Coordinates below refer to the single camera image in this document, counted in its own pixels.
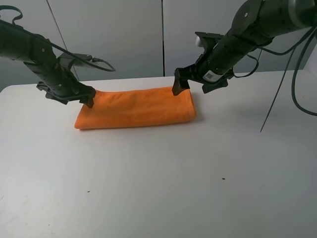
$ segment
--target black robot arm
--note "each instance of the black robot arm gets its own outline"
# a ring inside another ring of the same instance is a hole
[[[196,32],[204,53],[195,64],[177,68],[174,95],[189,89],[188,80],[203,84],[204,93],[228,86],[233,66],[274,37],[317,27],[316,0],[248,0],[238,10],[227,34]]]
[[[18,10],[12,6],[0,6],[0,10],[2,9]],[[46,91],[47,98],[63,104],[79,100],[80,103],[91,108],[94,104],[95,89],[80,83],[70,69],[73,65],[94,66],[92,64],[94,62],[105,61],[93,58],[91,55],[68,53],[63,49],[61,50],[64,53],[56,58],[53,53],[53,43],[41,35],[30,33],[21,26],[15,25],[14,21],[21,18],[22,13],[14,18],[12,24],[0,20],[0,57],[24,62],[41,79],[37,88]],[[115,71],[112,66],[111,69],[95,67],[105,71]]]

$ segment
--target folded towel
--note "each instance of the folded towel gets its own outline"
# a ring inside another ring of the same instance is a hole
[[[173,96],[172,88],[127,92],[97,91],[92,109],[83,105],[76,129],[167,125],[191,121],[196,111],[189,90]]]

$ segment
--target table surface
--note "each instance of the table surface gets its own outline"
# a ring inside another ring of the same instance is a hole
[[[35,85],[4,89],[0,237],[316,237],[316,118],[291,103],[291,72],[260,133],[281,76],[232,79],[207,95],[191,82],[192,123],[89,131],[74,128],[78,102],[45,99]],[[173,78],[85,84],[126,91]]]

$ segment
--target wire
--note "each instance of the wire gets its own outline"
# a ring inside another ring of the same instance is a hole
[[[14,25],[15,25],[15,23],[14,23],[15,20],[18,20],[18,19],[21,19],[21,18],[22,18],[22,12],[21,12],[18,8],[16,8],[16,7],[13,7],[13,6],[0,6],[0,10],[2,10],[2,9],[12,9],[12,10],[16,10],[16,11],[18,11],[18,12],[21,13],[21,15],[15,17],[15,18],[13,19],[12,24],[14,24]],[[39,41],[42,41],[42,42],[44,42],[44,43],[46,43],[46,44],[48,44],[48,45],[54,47],[55,49],[58,49],[58,50],[64,52],[65,54],[68,54],[69,56],[72,56],[74,59],[77,59],[78,61],[80,61],[80,62],[82,62],[82,63],[84,63],[84,64],[87,64],[87,65],[89,65],[89,66],[91,66],[91,67],[93,67],[93,68],[97,68],[97,69],[100,69],[100,70],[103,70],[103,71],[107,71],[107,72],[115,72],[115,68],[114,68],[110,63],[108,63],[108,62],[105,61],[105,60],[102,60],[102,62],[104,62],[105,64],[107,64],[111,69],[103,68],[103,67],[100,67],[100,66],[98,66],[98,65],[94,65],[94,64],[92,64],[92,63],[90,63],[90,62],[88,62],[88,61],[86,61],[86,60],[83,60],[83,59],[81,59],[80,57],[76,56],[75,54],[73,54],[73,53],[71,53],[71,52],[69,52],[69,51],[63,49],[62,47],[60,47],[60,46],[58,46],[58,45],[56,45],[56,44],[50,42],[49,40],[45,39],[44,37],[42,37],[42,36],[40,37],[40,36],[38,36],[38,35],[36,35],[36,34],[33,34],[33,33],[31,33],[31,32],[28,32],[28,31],[24,30],[21,26],[15,25],[15,27],[14,27],[14,26],[12,26],[12,25],[10,25],[10,24],[8,24],[8,25],[9,25],[10,27],[13,27],[14,29],[16,29],[16,30],[22,32],[22,33],[25,33],[25,34],[27,34],[27,35],[29,35],[29,36],[31,36],[31,37],[36,38],[36,39],[39,40]]]
[[[312,115],[312,116],[315,116],[317,117],[317,113],[314,113],[314,112],[311,112],[305,108],[303,108],[301,105],[299,105],[299,103],[297,102],[297,99],[296,99],[296,95],[295,95],[295,86],[296,86],[296,77],[297,77],[297,73],[298,73],[298,70],[300,68],[300,65],[301,65],[301,62],[303,60],[303,57],[307,51],[307,48],[308,46],[310,45],[310,43],[312,42],[313,38],[315,37],[317,33],[317,30],[309,37],[308,41],[306,42],[299,58],[298,58],[298,61],[297,61],[297,64],[296,64],[296,67],[295,67],[295,71],[294,71],[294,74],[293,74],[293,80],[292,80],[292,99],[293,99],[293,102],[295,104],[295,106],[301,110],[302,112],[305,112],[309,115]]]
[[[277,92],[276,92],[275,97],[274,97],[274,99],[273,99],[273,102],[272,102],[272,104],[271,104],[271,107],[270,107],[269,110],[268,110],[268,113],[267,113],[267,115],[266,115],[266,118],[265,118],[265,120],[264,120],[264,123],[263,123],[263,125],[262,125],[262,127],[261,127],[261,131],[260,131],[260,132],[263,131],[263,128],[264,128],[264,126],[265,126],[265,124],[266,124],[266,121],[267,121],[269,115],[271,114],[272,108],[273,108],[273,106],[274,106],[274,103],[275,103],[275,101],[276,101],[277,95],[278,95],[278,93],[279,93],[279,91],[280,91],[280,89],[281,89],[281,87],[282,87],[283,82],[284,82],[284,78],[285,78],[285,75],[286,75],[288,66],[289,66],[289,64],[290,64],[290,62],[291,62],[291,59],[292,59],[292,57],[293,57],[293,54],[294,54],[295,50],[296,50],[296,48],[293,49],[293,52],[292,52],[291,56],[290,56],[289,59],[288,59],[288,62],[287,62],[287,65],[286,65],[286,68],[285,68],[285,71],[284,71],[282,80],[281,80],[281,82],[280,82],[280,84],[279,84],[279,87],[278,87],[278,89],[277,89]]]
[[[233,76],[234,76],[235,78],[246,78],[246,77],[249,77],[249,76],[251,76],[252,74],[254,74],[254,73],[257,71],[257,69],[259,68],[259,65],[260,65],[259,59],[260,59],[261,54],[262,54],[262,50],[261,50],[261,52],[260,52],[260,54],[259,54],[259,58],[258,58],[258,59],[255,58],[255,57],[253,57],[253,56],[251,56],[251,55],[247,55],[249,58],[251,58],[251,59],[257,61],[257,64],[256,64],[255,68],[254,68],[250,73],[248,73],[247,75],[244,75],[244,76],[236,76],[235,73],[233,72]]]
[[[296,49],[301,43],[303,43],[316,30],[316,28],[317,28],[317,23],[315,25],[313,25],[312,28],[308,32],[306,32],[306,34],[295,45],[293,45],[291,48],[289,48],[285,52],[279,53],[279,52],[271,51],[271,50],[266,49],[264,47],[259,47],[259,49],[266,51],[266,52],[269,52],[269,53],[276,55],[276,56],[284,56],[284,55],[290,53],[292,50]]]

